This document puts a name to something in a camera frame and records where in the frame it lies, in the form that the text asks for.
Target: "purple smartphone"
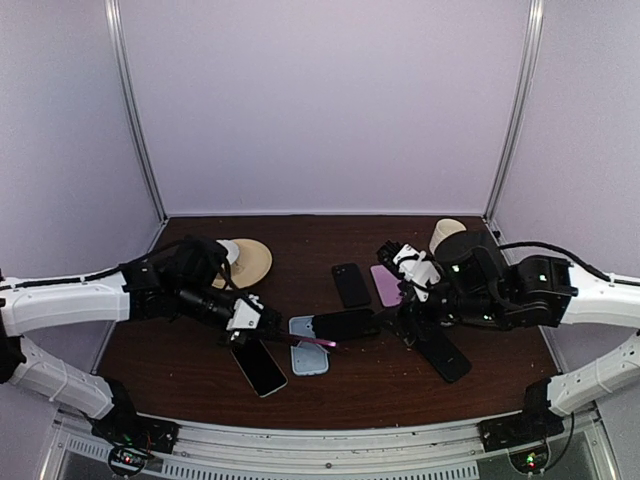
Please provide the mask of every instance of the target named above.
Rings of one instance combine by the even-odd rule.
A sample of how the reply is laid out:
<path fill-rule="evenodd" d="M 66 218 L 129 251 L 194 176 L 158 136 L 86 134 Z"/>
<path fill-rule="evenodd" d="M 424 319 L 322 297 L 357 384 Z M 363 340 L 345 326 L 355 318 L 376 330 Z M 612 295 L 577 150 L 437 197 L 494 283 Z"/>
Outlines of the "purple smartphone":
<path fill-rule="evenodd" d="M 384 265 L 374 265 L 371 267 L 373 283 L 376 284 L 378 296 L 383 307 L 395 307 L 402 302 L 402 294 L 398 288 L 398 280 Z"/>

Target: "white wall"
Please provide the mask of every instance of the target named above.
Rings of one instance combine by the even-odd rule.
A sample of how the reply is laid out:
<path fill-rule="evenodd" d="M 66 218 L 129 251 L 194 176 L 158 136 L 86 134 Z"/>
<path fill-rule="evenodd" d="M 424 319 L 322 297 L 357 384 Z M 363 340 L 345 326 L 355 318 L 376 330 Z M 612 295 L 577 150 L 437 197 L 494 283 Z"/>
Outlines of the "white wall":
<path fill-rule="evenodd" d="M 0 0 L 0 266 L 49 276 L 142 253 L 157 228 L 101 0 Z M 105 324 L 36 332 L 89 368 Z M 0 386 L 0 478 L 34 478 L 55 406 Z"/>
<path fill-rule="evenodd" d="M 640 276 L 640 3 L 547 2 L 540 58 L 497 221 L 604 269 Z M 562 327 L 570 368 L 629 336 Z M 640 386 L 599 402 L 624 478 L 637 479 Z"/>
<path fill-rule="evenodd" d="M 123 0 L 170 214 L 476 213 L 527 0 Z"/>

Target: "dark brown tabletop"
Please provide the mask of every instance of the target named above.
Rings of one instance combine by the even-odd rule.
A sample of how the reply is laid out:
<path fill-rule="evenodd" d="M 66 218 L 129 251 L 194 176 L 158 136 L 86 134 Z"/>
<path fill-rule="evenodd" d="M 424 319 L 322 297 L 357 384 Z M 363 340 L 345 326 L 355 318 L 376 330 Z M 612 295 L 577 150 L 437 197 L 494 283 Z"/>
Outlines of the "dark brown tabletop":
<path fill-rule="evenodd" d="M 356 262 L 380 303 L 369 267 L 388 239 L 427 249 L 437 217 L 284 216 L 175 218 L 159 244 L 186 234 L 255 238 L 273 254 L 267 277 L 251 289 L 261 301 L 298 315 L 342 310 L 332 265 Z M 479 218 L 460 218 L 469 229 Z M 556 373 L 537 328 L 489 332 L 464 327 L 448 337 L 473 364 L 445 383 L 419 354 L 396 337 L 343 344 L 325 375 L 297 377 L 289 347 L 267 343 L 289 383 L 258 398 L 219 332 L 181 318 L 118 324 L 99 373 L 122 381 L 143 413 L 233 426 L 351 429 L 424 425 L 510 412 L 522 407 L 525 387 Z"/>

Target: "black smartphone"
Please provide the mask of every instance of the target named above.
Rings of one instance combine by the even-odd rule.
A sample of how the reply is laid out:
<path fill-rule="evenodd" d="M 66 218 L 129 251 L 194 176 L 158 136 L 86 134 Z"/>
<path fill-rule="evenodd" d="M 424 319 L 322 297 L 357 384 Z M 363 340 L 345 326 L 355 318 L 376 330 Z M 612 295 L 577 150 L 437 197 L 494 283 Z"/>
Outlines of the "black smartphone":
<path fill-rule="evenodd" d="M 334 265 L 331 267 L 331 274 L 344 308 L 363 307 L 371 303 L 371 295 L 358 265 L 355 263 Z"/>
<path fill-rule="evenodd" d="M 440 330 L 427 340 L 417 340 L 413 348 L 426 358 L 447 383 L 453 383 L 471 371 L 471 362 Z"/>
<path fill-rule="evenodd" d="M 315 315 L 311 326 L 316 338 L 344 342 L 380 333 L 381 325 L 369 308 Z"/>
<path fill-rule="evenodd" d="M 250 339 L 244 345 L 233 346 L 231 353 L 260 398 L 287 384 L 287 377 L 260 340 Z"/>

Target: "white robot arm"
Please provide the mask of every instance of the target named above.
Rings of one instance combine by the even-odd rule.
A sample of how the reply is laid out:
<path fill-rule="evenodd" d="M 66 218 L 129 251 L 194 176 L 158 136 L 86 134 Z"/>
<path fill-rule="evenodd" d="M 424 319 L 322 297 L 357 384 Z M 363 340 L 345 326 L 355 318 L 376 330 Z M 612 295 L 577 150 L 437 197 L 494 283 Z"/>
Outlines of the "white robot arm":
<path fill-rule="evenodd" d="M 148 255 L 87 275 L 0 278 L 0 383 L 79 409 L 109 441 L 135 441 L 144 434 L 143 446 L 151 437 L 154 449 L 170 450 L 177 425 L 138 416 L 121 383 L 68 365 L 23 335 L 72 323 L 186 315 L 220 326 L 227 341 L 254 335 L 282 339 L 279 315 L 257 296 L 211 287 L 218 274 L 232 282 L 229 251 L 222 243 L 188 237 L 168 247 L 176 246 L 174 255 L 155 263 L 147 261 Z"/>
<path fill-rule="evenodd" d="M 572 262 L 534 255 L 508 265 L 501 250 L 515 247 L 548 248 L 569 256 Z M 540 242 L 499 247 L 490 234 L 480 232 L 455 233 L 433 256 L 410 245 L 387 242 L 378 258 L 413 287 L 414 294 L 405 299 L 411 308 L 404 311 L 418 325 L 435 319 L 441 325 L 453 321 L 501 330 L 578 323 L 639 329 L 618 348 L 584 367 L 531 385 L 521 414 L 482 422 L 488 451 L 560 433 L 561 417 L 640 376 L 638 278 L 605 274 L 571 252 Z M 456 352 L 460 353 L 451 352 L 448 361 L 455 363 Z"/>

